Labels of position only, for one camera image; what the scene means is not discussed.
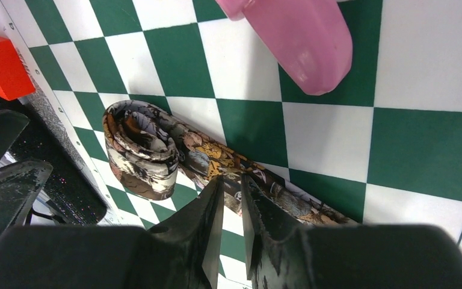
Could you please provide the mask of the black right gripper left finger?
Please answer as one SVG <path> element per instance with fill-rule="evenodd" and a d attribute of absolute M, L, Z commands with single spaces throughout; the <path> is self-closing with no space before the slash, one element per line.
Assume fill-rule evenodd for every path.
<path fill-rule="evenodd" d="M 161 223 L 15 226 L 0 236 L 0 288 L 216 288 L 222 177 Z"/>

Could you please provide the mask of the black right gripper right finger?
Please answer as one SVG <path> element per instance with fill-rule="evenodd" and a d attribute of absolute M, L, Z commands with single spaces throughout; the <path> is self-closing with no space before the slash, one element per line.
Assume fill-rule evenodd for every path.
<path fill-rule="evenodd" d="M 241 177 L 253 288 L 462 288 L 462 253 L 430 225 L 310 226 Z"/>

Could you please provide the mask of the brown floral patterned tie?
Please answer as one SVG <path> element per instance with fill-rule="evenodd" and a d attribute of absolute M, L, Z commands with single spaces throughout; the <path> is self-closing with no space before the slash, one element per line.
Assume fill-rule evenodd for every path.
<path fill-rule="evenodd" d="M 136 195 L 168 199 L 178 174 L 200 188 L 222 176 L 225 206 L 241 214 L 241 176 L 245 174 L 270 201 L 300 222 L 352 223 L 323 201 L 156 105 L 118 101 L 105 110 L 102 126 L 111 171 Z"/>

